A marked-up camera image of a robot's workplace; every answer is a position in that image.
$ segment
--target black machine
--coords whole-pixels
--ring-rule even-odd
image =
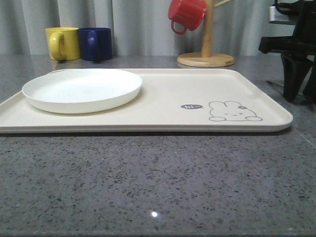
[[[300,87],[311,71],[303,94],[316,104],[316,0],[299,0],[294,3],[274,4],[275,9],[289,18],[295,18],[296,24],[292,36],[262,37],[259,50],[263,53],[280,53],[284,70],[284,98],[292,102]]]

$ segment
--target gray speckled countertop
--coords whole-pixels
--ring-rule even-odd
[[[0,56],[0,102],[63,68],[178,68],[176,57],[57,64]],[[293,114],[277,133],[0,136],[0,236],[316,236],[315,105],[282,97],[281,59],[236,70]]]

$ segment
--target cream tray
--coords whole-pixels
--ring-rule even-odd
[[[275,132],[293,120],[236,71],[122,70],[142,79],[140,92],[130,102],[100,112],[58,114],[37,109],[18,92],[0,104],[0,133]]]

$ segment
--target rabbit ear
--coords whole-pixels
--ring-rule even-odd
[[[236,101],[226,101],[225,106],[229,108],[238,108],[239,106],[241,106],[241,103],[236,102]]]
[[[220,101],[213,101],[213,102],[210,102],[208,105],[212,109],[220,109],[220,108],[225,107],[224,102],[220,102]]]

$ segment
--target curtain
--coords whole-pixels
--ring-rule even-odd
[[[0,0],[0,53],[48,54],[45,28],[108,27],[114,55],[179,55],[201,50],[202,24],[175,34],[171,0]],[[215,9],[212,51],[257,55],[262,36],[289,36],[269,24],[274,0],[233,0]]]

